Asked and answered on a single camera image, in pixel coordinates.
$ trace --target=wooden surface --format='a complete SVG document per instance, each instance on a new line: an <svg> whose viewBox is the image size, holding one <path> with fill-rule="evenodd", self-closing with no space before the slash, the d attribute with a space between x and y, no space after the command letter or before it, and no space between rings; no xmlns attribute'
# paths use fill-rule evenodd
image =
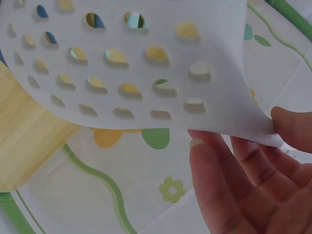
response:
<svg viewBox="0 0 312 234"><path fill-rule="evenodd" d="M80 126L37 104L0 62L0 192L19 189Z"/></svg>

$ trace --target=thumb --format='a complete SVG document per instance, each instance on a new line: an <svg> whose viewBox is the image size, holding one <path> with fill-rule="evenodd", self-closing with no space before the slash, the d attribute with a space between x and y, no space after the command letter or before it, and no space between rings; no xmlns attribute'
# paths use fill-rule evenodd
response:
<svg viewBox="0 0 312 234"><path fill-rule="evenodd" d="M312 112L295 113L274 107L271 116L276 131L286 143L312 153Z"/></svg>

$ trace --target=hand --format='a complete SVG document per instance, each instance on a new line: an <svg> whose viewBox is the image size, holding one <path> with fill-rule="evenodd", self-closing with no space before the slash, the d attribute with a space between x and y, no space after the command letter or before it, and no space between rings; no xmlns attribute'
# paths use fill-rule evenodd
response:
<svg viewBox="0 0 312 234"><path fill-rule="evenodd" d="M272 110L274 126L291 146L312 153L312 113ZM189 130L194 189L212 234L312 234L312 164L279 149Z"/></svg>

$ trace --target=green flower print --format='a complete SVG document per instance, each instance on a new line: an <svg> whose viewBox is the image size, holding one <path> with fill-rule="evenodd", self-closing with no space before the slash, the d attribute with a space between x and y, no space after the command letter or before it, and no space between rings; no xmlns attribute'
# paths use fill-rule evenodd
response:
<svg viewBox="0 0 312 234"><path fill-rule="evenodd" d="M159 186L162 193L162 199L165 202L177 203L185 195L182 180L174 180L171 176L165 178L163 184Z"/></svg>

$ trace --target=cut-out hole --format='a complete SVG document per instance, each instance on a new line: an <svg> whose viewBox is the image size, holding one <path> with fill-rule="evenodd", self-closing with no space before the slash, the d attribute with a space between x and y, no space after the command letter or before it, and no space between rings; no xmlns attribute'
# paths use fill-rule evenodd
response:
<svg viewBox="0 0 312 234"><path fill-rule="evenodd" d="M127 68L128 60L125 55L115 48L110 48L105 51L104 61L111 67Z"/></svg>
<svg viewBox="0 0 312 234"><path fill-rule="evenodd" d="M27 81L30 87L32 87L33 89L40 89L40 86L38 85L37 81L35 80L35 78L31 75L27 76Z"/></svg>
<svg viewBox="0 0 312 234"><path fill-rule="evenodd" d="M34 50L36 48L35 41L29 34L25 34L22 37L22 45L26 50Z"/></svg>
<svg viewBox="0 0 312 234"><path fill-rule="evenodd" d="M45 8L42 5L37 6L37 14L42 19L48 19L49 18L47 12L45 11Z"/></svg>
<svg viewBox="0 0 312 234"><path fill-rule="evenodd" d="M138 12L127 12L125 14L125 23L131 29L148 29L143 16Z"/></svg>
<svg viewBox="0 0 312 234"><path fill-rule="evenodd" d="M96 77L90 77L86 80L86 88L94 94L107 94L103 81Z"/></svg>
<svg viewBox="0 0 312 234"><path fill-rule="evenodd" d="M72 61L79 64L88 64L86 54L79 47L71 47L69 50Z"/></svg>
<svg viewBox="0 0 312 234"><path fill-rule="evenodd" d="M159 120L171 120L171 115L167 111L151 111L151 117Z"/></svg>
<svg viewBox="0 0 312 234"><path fill-rule="evenodd" d="M58 0L58 7L62 11L74 11L75 5L71 0Z"/></svg>
<svg viewBox="0 0 312 234"><path fill-rule="evenodd" d="M16 38L16 32L12 23L8 24L6 32L10 38Z"/></svg>
<svg viewBox="0 0 312 234"><path fill-rule="evenodd" d="M26 4L25 0L14 0L14 7L16 8L22 8L25 6L25 4Z"/></svg>
<svg viewBox="0 0 312 234"><path fill-rule="evenodd" d="M66 107L64 102L60 98L58 98L57 96L55 96L53 94L51 95L51 101L57 107L60 107L60 108L65 108Z"/></svg>
<svg viewBox="0 0 312 234"><path fill-rule="evenodd" d="M204 114L206 113L206 108L204 102L198 98L188 100L184 103L184 108L186 111L194 114Z"/></svg>
<svg viewBox="0 0 312 234"><path fill-rule="evenodd" d="M134 119L135 116L132 114L131 111L129 111L127 108L115 108L114 109L114 115L118 118L124 118L124 119Z"/></svg>
<svg viewBox="0 0 312 234"><path fill-rule="evenodd" d="M79 110L83 115L97 117L98 114L94 110L93 106L87 104L79 104Z"/></svg>
<svg viewBox="0 0 312 234"><path fill-rule="evenodd" d="M120 85L119 94L126 99L142 100L142 94L140 90L129 83Z"/></svg>
<svg viewBox="0 0 312 234"><path fill-rule="evenodd" d="M199 33L193 22L181 22L176 26L176 35L184 40L198 40Z"/></svg>
<svg viewBox="0 0 312 234"><path fill-rule="evenodd" d="M56 77L57 85L60 89L67 90L67 91L74 91L76 87L74 86L72 80L68 75L59 74Z"/></svg>
<svg viewBox="0 0 312 234"><path fill-rule="evenodd" d="M175 87L166 79L156 80L153 90L160 96L174 97L176 96Z"/></svg>
<svg viewBox="0 0 312 234"><path fill-rule="evenodd" d="M53 36L52 33L50 33L50 32L45 32L45 33L44 33L44 37L46 38L46 40L48 41L48 43L54 44L54 45L57 45L57 44L58 44L57 40L55 39L55 37Z"/></svg>
<svg viewBox="0 0 312 234"><path fill-rule="evenodd" d="M34 69L40 73L47 75L49 74L48 68L46 67L45 63L41 59L35 59L34 60Z"/></svg>
<svg viewBox="0 0 312 234"><path fill-rule="evenodd" d="M209 66L207 63L202 61L193 63L189 69L189 73L192 78L199 81L209 81L211 79Z"/></svg>
<svg viewBox="0 0 312 234"><path fill-rule="evenodd" d="M95 13L88 13L86 15L87 24L92 28L105 28L104 23L102 22L100 16Z"/></svg>
<svg viewBox="0 0 312 234"><path fill-rule="evenodd" d="M169 64L169 59L165 50L159 46L152 45L145 49L145 56L150 62L159 64Z"/></svg>
<svg viewBox="0 0 312 234"><path fill-rule="evenodd" d="M19 65L19 66L24 66L24 62L23 60L21 59L20 55L18 54L18 52L14 52L13 53L13 59L14 59L14 62Z"/></svg>

